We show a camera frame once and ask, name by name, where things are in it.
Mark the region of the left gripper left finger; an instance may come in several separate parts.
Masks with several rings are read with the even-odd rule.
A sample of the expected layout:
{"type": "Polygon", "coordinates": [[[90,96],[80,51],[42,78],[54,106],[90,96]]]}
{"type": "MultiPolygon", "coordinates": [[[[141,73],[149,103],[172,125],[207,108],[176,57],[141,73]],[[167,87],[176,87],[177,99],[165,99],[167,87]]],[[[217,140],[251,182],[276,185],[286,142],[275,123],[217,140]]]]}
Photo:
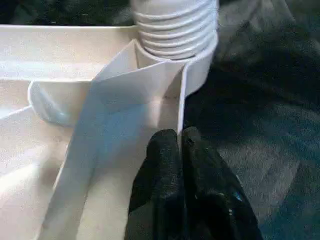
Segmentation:
{"type": "Polygon", "coordinates": [[[177,134],[156,132],[133,181],[125,227],[126,240],[181,240],[185,193],[177,134]]]}

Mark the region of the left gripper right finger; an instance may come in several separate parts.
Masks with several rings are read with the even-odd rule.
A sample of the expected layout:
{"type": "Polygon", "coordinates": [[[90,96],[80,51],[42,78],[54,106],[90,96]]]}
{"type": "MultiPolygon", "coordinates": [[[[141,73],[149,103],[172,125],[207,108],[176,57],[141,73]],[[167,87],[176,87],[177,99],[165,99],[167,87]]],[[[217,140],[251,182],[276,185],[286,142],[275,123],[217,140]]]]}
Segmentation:
{"type": "Polygon", "coordinates": [[[193,240],[261,240],[244,189],[218,151],[196,127],[182,132],[182,164],[193,240]]]}

